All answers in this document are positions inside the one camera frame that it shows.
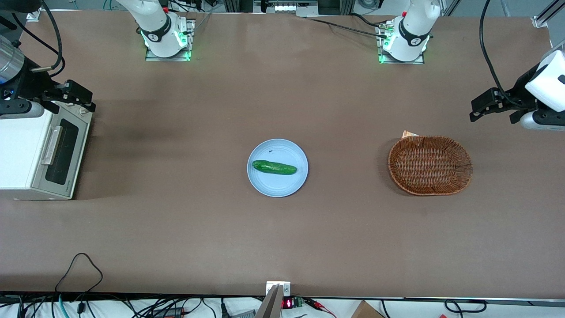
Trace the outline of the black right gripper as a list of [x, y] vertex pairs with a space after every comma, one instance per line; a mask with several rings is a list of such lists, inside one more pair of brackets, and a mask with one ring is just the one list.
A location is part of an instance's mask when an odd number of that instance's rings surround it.
[[[57, 106], [49, 106], [50, 101], [59, 101], [59, 106], [73, 114], [91, 114], [96, 110], [95, 104], [81, 105], [68, 103], [64, 93], [57, 88], [48, 73], [34, 73], [30, 69], [38, 64], [25, 58], [21, 70], [14, 78], [1, 80], [1, 111], [30, 111], [32, 101], [38, 102], [49, 111], [58, 111]], [[92, 103], [93, 93], [74, 80], [65, 82], [65, 94], [81, 103]]]

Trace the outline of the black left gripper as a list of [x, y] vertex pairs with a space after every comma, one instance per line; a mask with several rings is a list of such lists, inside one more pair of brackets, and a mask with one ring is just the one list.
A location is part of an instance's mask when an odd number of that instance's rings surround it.
[[[529, 80], [534, 77], [537, 69], [538, 66], [533, 66], [516, 80], [511, 89], [505, 92], [506, 97], [503, 105], [515, 111], [510, 115], [510, 122], [512, 124], [519, 122], [522, 124], [539, 124], [540, 115], [535, 114], [540, 109], [539, 99], [525, 88]], [[474, 98], [471, 101], [472, 112], [469, 114], [470, 121], [475, 122], [488, 114], [498, 114], [507, 111], [505, 108], [500, 108], [502, 99], [503, 97], [498, 88], [490, 88]]]

